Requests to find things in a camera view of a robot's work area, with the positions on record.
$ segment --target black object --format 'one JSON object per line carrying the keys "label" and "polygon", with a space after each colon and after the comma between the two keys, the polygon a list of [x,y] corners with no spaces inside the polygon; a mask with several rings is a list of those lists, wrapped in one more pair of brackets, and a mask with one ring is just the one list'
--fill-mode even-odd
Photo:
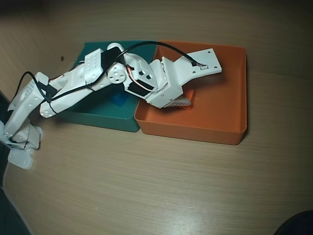
{"label": "black object", "polygon": [[122,65],[126,66],[124,56],[117,56],[121,53],[121,50],[118,47],[113,47],[109,50],[105,50],[101,53],[101,67],[105,70],[109,69],[114,62],[119,62]]}
{"label": "black object", "polygon": [[[150,86],[149,84],[147,84],[147,83],[145,83],[145,82],[143,82],[143,81],[141,81],[141,80],[137,80],[137,82],[138,82],[140,85],[144,86],[145,88],[147,88],[147,89],[149,89],[149,90],[152,90],[152,89],[153,89],[152,86]],[[127,90],[129,90],[129,91],[131,91],[131,92],[134,92],[134,93],[136,93],[136,94],[138,94],[138,95],[141,95],[141,96],[146,96],[146,95],[149,93],[149,91],[143,89],[142,87],[138,86],[138,85],[135,84],[134,82],[132,82],[132,83],[129,85],[129,87],[127,88]]]}
{"label": "black object", "polygon": [[291,217],[274,235],[313,235],[313,211],[304,211]]}
{"label": "black object", "polygon": [[56,95],[56,93],[58,92],[57,89],[55,89],[53,86],[51,86],[49,84],[45,85],[41,82],[38,82],[38,87],[39,87],[39,89],[44,90],[46,92],[45,93],[46,97],[54,97]]}

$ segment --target wood grain surface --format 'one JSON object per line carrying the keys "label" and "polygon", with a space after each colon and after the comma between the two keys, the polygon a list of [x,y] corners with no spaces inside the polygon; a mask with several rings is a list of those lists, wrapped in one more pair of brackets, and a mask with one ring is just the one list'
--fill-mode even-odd
{"label": "wood grain surface", "polygon": [[34,234],[268,235],[312,209],[309,8],[118,0],[54,1],[46,11],[75,47],[130,39],[246,47],[248,131],[229,146],[41,120],[33,168],[10,165],[4,182]]}
{"label": "wood grain surface", "polygon": [[[43,9],[31,0],[0,2],[0,92],[11,100],[25,71],[50,77],[68,68],[74,48],[57,35]],[[31,78],[25,78],[24,84]]]}

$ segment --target white bracket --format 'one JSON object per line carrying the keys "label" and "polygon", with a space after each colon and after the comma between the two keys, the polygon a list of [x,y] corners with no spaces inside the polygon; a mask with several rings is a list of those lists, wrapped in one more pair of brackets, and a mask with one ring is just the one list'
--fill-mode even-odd
{"label": "white bracket", "polygon": [[103,50],[97,49],[85,56],[84,78],[87,84],[94,82],[103,72],[101,67],[101,53]]}
{"label": "white bracket", "polygon": [[183,56],[175,62],[162,57],[162,70],[159,65],[160,62],[153,61],[155,64],[152,68],[154,73],[157,74],[157,79],[162,80],[165,77],[167,84],[162,90],[152,93],[145,99],[149,104],[158,108],[171,106],[173,101],[183,94],[182,86],[184,84],[195,78],[222,72],[222,67],[213,49],[196,51],[188,55],[203,64],[203,66],[193,65],[190,60]]}
{"label": "white bracket", "polygon": [[34,149],[11,149],[8,161],[24,170],[30,170],[33,166],[34,159],[32,157]]}

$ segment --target wall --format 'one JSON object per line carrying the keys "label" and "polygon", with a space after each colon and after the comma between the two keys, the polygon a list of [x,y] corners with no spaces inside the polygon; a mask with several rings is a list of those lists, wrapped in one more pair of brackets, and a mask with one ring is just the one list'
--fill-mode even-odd
{"label": "wall", "polygon": [[0,3],[0,91],[13,98],[25,71],[57,76],[68,68],[66,43],[35,0]]}
{"label": "wall", "polygon": [[[6,110],[8,102],[0,95],[0,120],[6,119]],[[16,213],[3,191],[3,174],[7,164],[9,149],[0,143],[0,234],[19,234],[29,235],[26,226],[23,224],[20,216]]]}
{"label": "wall", "polygon": [[[179,40],[247,48],[250,70],[309,77],[309,6],[259,0],[54,0],[47,11],[73,43]],[[286,51],[290,56],[282,56]]]}

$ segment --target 3d-printed robot arm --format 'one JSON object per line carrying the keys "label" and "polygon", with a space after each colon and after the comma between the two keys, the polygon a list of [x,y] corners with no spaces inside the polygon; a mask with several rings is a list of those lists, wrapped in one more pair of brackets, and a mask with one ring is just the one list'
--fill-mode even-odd
{"label": "3d-printed robot arm", "polygon": [[[38,149],[43,131],[27,118],[36,107],[40,105],[40,115],[49,118],[111,84],[123,83],[125,91],[158,108],[188,106],[191,102],[181,96],[182,86],[194,78],[222,71],[213,49],[188,54],[198,63],[182,56],[175,62],[162,57],[148,64],[132,53],[116,60],[123,51],[120,44],[113,43],[106,51],[97,49],[86,55],[84,62],[57,78],[49,80],[37,73],[10,103],[13,113],[2,125],[0,140],[11,149]],[[32,160],[19,166],[28,168],[30,163]]]}

